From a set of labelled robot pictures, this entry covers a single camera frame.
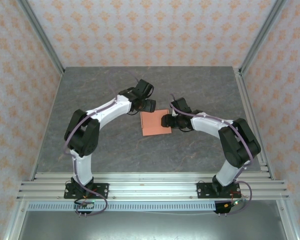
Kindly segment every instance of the metal extrusion bar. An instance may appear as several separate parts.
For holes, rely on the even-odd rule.
[[[197,198],[198,181],[210,182],[215,173],[98,173],[94,178],[109,183],[111,201],[201,201]],[[254,200],[280,200],[289,194],[284,181],[271,180],[268,172],[246,172],[238,180],[248,182]],[[65,182],[70,173],[37,173],[34,181],[22,182],[19,201],[72,201],[64,199]],[[240,185],[241,192],[249,189]],[[209,198],[207,201],[221,200]]]
[[[21,201],[16,203],[15,210],[12,213],[8,228],[3,238],[4,240],[19,239],[21,229],[26,217],[28,205],[28,201]]]
[[[266,38],[268,32],[270,31],[271,27],[273,26],[277,16],[280,14],[282,7],[285,5],[287,0],[277,0],[271,11],[268,15],[267,19],[265,20],[263,26],[260,29],[256,39],[254,40],[248,54],[246,55],[242,66],[240,68],[240,74],[244,76],[247,72],[249,65],[251,64],[252,60],[254,59],[255,55],[258,52],[258,49],[262,45],[264,39]]]
[[[300,227],[296,220],[296,212],[294,211],[291,200],[277,200],[276,204],[287,239],[300,240]]]
[[[271,176],[272,179],[274,179],[274,171],[271,165],[271,162],[268,161],[268,157],[265,151],[265,147],[263,144],[263,139],[262,136],[260,134],[259,128],[258,128],[258,124],[256,121],[256,117],[252,108],[252,104],[250,102],[249,99],[249,95],[248,95],[248,91],[245,85],[245,81],[243,76],[240,75],[239,70],[234,68],[234,75],[235,75],[235,80],[238,84],[238,88],[239,88],[239,93],[241,95],[241,99],[242,99],[242,103],[243,103],[243,107],[244,107],[244,111],[247,115],[247,120],[249,125],[252,127],[252,131],[256,137],[256,139],[258,140],[260,146],[261,146],[261,152],[260,154],[258,154],[258,159],[259,159],[259,163],[265,163],[266,166],[268,167],[268,171],[269,174]]]
[[[46,122],[45,128],[44,128],[44,136],[45,137],[46,137],[48,125],[49,125],[49,122],[50,122],[51,113],[52,113],[52,110],[54,109],[54,104],[55,104],[55,101],[56,101],[56,98],[57,98],[57,93],[59,91],[61,79],[62,79],[63,76],[64,76],[64,73],[61,73],[60,78],[59,78],[59,82],[58,82],[58,86],[56,87],[56,90],[55,90],[54,98],[53,98],[53,101],[52,101],[52,104],[51,104],[51,107],[50,107],[50,111],[49,111],[48,121]],[[30,177],[29,177],[29,181],[33,181],[35,179],[37,169],[38,169],[38,160],[39,160],[40,153],[42,151],[42,145],[44,143],[45,137],[42,138],[42,140],[40,142],[40,151],[38,151],[37,156],[35,158],[35,161],[33,163],[32,170],[31,170]]]
[[[54,48],[52,47],[47,35],[45,34],[44,29],[40,25],[34,11],[32,10],[29,2],[27,0],[17,0],[20,7],[22,8],[24,14],[27,16],[29,22],[31,23],[34,31],[42,42],[45,50],[47,51],[49,57],[51,58],[55,68],[59,71],[60,74],[64,73],[65,69],[62,66],[61,61],[58,58]]]

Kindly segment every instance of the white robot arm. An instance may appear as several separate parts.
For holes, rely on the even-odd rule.
[[[183,97],[171,102],[171,106],[175,110],[173,110],[172,114],[162,117],[161,125],[163,127],[178,128],[181,130],[188,128],[191,131],[205,132],[220,139],[225,162],[220,171],[213,177],[210,187],[208,184],[205,184],[205,187],[208,188],[206,189],[206,195],[207,198],[211,198],[211,191],[213,191],[219,198],[228,198],[231,188],[235,187],[234,181],[242,172],[244,165],[249,164],[251,157],[254,158],[261,151],[261,147],[248,123],[242,118],[237,120],[223,120],[209,116],[200,110],[192,111]],[[237,130],[244,140],[250,151],[249,153],[233,131],[233,128]]]
[[[119,92],[116,98],[106,104],[88,111],[79,109],[73,113],[64,140],[68,141],[67,147],[70,149],[73,161],[74,173],[71,183],[77,189],[81,189],[80,184],[77,184],[78,180],[88,189],[93,184],[91,156],[98,145],[99,131],[107,123],[123,114],[133,111],[154,112],[156,101],[148,99],[153,90],[154,87],[151,84],[141,79],[136,87],[130,87]],[[84,118],[87,120],[68,139],[75,127]]]

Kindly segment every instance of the orange floral pattern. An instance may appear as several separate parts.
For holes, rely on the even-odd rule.
[[[64,67],[238,68],[274,2],[30,0]]]
[[[268,158],[275,176],[288,180],[300,225],[300,0],[287,2],[244,80]]]
[[[62,35],[57,38],[63,41]],[[38,156],[59,78],[18,2],[1,0],[0,239],[20,182],[28,179]]]

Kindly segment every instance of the purple cable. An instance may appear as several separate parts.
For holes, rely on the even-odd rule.
[[[250,163],[249,163],[249,164],[251,164],[251,163],[253,162],[254,158],[252,157],[252,154],[251,154],[251,152],[250,152],[250,150],[249,150],[249,147],[248,147],[248,145],[246,144],[244,138],[241,136],[241,134],[238,132],[238,130],[237,130],[234,126],[232,126],[229,122],[227,122],[227,121],[225,121],[225,120],[222,120],[222,119],[220,119],[220,118],[218,118],[218,117],[216,117],[216,116],[209,116],[209,115],[195,115],[195,114],[191,114],[191,113],[186,113],[186,112],[183,112],[183,111],[178,110],[178,109],[175,108],[171,103],[170,103],[170,107],[171,107],[174,111],[176,111],[177,113],[182,114],[182,115],[186,115],[186,116],[194,117],[194,118],[207,118],[207,119],[213,119],[213,120],[217,120],[217,121],[220,122],[220,123],[224,123],[224,124],[228,125],[228,126],[234,131],[234,133],[238,136],[238,138],[239,138],[240,141],[242,142],[242,144],[243,144],[243,146],[244,146],[246,152],[248,153],[249,158],[250,158]]]
[[[213,119],[213,120],[217,120],[217,121],[220,122],[220,123],[224,123],[224,124],[228,125],[228,126],[234,131],[234,133],[238,136],[238,138],[241,140],[241,142],[242,142],[242,144],[243,144],[243,146],[244,146],[246,152],[247,152],[248,155],[249,155],[250,163],[249,163],[249,164],[246,164],[246,166],[250,165],[250,164],[253,162],[254,158],[253,158],[253,156],[252,156],[252,154],[251,154],[251,152],[250,152],[250,150],[249,150],[249,148],[248,148],[248,146],[247,146],[247,144],[246,144],[244,138],[241,136],[241,134],[238,132],[238,130],[237,130],[234,126],[232,126],[229,122],[224,121],[224,120],[222,120],[222,119],[220,119],[220,118],[218,118],[218,117],[215,117],[215,116],[209,116],[209,115],[204,116],[204,115],[195,115],[195,114],[191,114],[191,113],[186,113],[186,112],[183,112],[183,111],[178,110],[178,109],[175,108],[171,103],[170,103],[170,107],[171,107],[174,111],[176,111],[177,113],[182,114],[182,115],[186,115],[186,116],[194,117],[194,118],[207,118],[207,119]],[[243,183],[243,184],[246,184],[246,185],[248,186],[249,191],[250,191],[250,197],[249,197],[248,203],[247,203],[243,208],[241,208],[241,209],[239,209],[239,210],[237,210],[237,211],[234,211],[234,212],[231,212],[231,213],[228,213],[228,214],[223,214],[223,215],[225,215],[225,216],[226,216],[226,215],[232,215],[232,214],[240,213],[241,211],[243,211],[244,209],[247,208],[247,206],[250,204],[250,202],[251,202],[251,200],[252,200],[252,189],[251,189],[250,185],[249,185],[247,182],[245,182],[245,181],[237,181],[237,177],[243,172],[243,170],[244,170],[244,168],[242,167],[242,168],[240,169],[240,171],[237,173],[237,175],[234,177],[233,182],[234,182],[234,183],[237,183],[237,184],[238,184],[238,183]]]
[[[127,70],[127,69],[125,69],[125,70],[126,70],[128,73],[130,73],[130,74],[136,79],[137,82],[139,82],[138,78],[137,78],[132,72],[130,72],[130,71]],[[71,138],[73,137],[73,135],[75,134],[75,132],[78,130],[78,128],[81,127],[81,125],[82,125],[87,119],[89,119],[89,118],[90,118],[91,116],[93,116],[93,115],[98,114],[98,113],[101,112],[101,111],[104,111],[104,110],[106,110],[106,109],[108,109],[108,108],[111,108],[113,105],[116,104],[116,102],[117,102],[117,100],[118,100],[118,97],[117,97],[117,94],[116,94],[115,90],[114,90],[113,87],[110,85],[109,76],[110,76],[110,74],[108,74],[108,75],[107,75],[107,78],[106,78],[106,79],[107,79],[107,84],[108,84],[109,89],[113,92],[113,94],[114,94],[114,96],[115,96],[114,100],[113,100],[112,103],[110,103],[109,105],[107,105],[107,106],[105,106],[105,107],[103,107],[103,108],[101,108],[101,109],[99,109],[99,110],[97,110],[97,111],[95,111],[95,112],[92,112],[92,113],[88,114],[84,119],[82,119],[82,120],[74,127],[74,129],[73,129],[72,132],[69,134],[68,138],[66,139],[66,141],[65,141],[65,143],[64,143],[64,145],[63,145],[63,153],[64,153],[65,155],[71,156],[71,157],[73,158],[73,171],[74,171],[74,176],[75,176],[75,178],[76,178],[76,181],[77,181],[78,184],[80,185],[80,187],[82,187],[82,188],[83,188],[84,190],[86,190],[87,192],[89,192],[89,193],[91,193],[91,194],[94,194],[94,195],[96,195],[96,196],[102,198],[102,199],[104,200],[104,202],[105,202],[105,206],[104,206],[104,208],[103,208],[102,210],[97,211],[97,212],[94,212],[94,213],[90,213],[90,214],[86,214],[86,213],[85,213],[84,215],[85,215],[86,217],[87,217],[87,216],[93,216],[93,215],[97,215],[97,214],[103,213],[103,212],[107,209],[107,207],[108,207],[108,201],[107,201],[107,199],[106,199],[104,196],[102,196],[101,194],[99,194],[99,193],[97,193],[97,192],[95,192],[95,191],[92,191],[92,190],[86,188],[86,187],[82,184],[82,182],[81,182],[80,179],[79,179],[78,172],[77,172],[77,158],[76,158],[75,155],[71,154],[71,152],[68,153],[68,152],[67,152],[67,148],[68,148],[68,144],[69,144]],[[83,204],[84,204],[84,203],[82,202],[82,203],[81,203],[80,205],[78,205],[78,206],[76,207],[76,209],[75,209],[76,214],[78,214],[79,216],[81,216],[81,213],[79,213],[78,209],[79,209],[79,207],[81,207]]]

